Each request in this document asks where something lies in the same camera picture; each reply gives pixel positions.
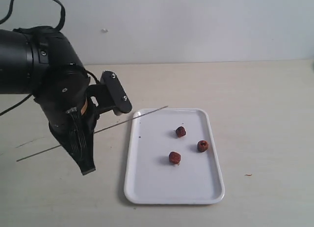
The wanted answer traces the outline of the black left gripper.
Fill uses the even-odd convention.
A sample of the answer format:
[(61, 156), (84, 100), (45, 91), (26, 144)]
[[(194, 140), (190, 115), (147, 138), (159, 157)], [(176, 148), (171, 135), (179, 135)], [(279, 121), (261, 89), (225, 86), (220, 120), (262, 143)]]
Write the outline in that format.
[(96, 170), (94, 130), (97, 120), (107, 110), (108, 90), (102, 83), (55, 83), (47, 86), (49, 129), (70, 155), (82, 175)]

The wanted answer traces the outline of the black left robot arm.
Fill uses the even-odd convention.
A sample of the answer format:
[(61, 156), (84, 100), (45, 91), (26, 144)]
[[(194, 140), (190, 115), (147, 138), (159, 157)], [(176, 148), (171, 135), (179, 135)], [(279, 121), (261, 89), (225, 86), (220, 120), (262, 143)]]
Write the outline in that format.
[(99, 113), (88, 95), (90, 77), (69, 40), (51, 27), (0, 32), (0, 92), (28, 94), (49, 130), (78, 165), (95, 171), (94, 130)]

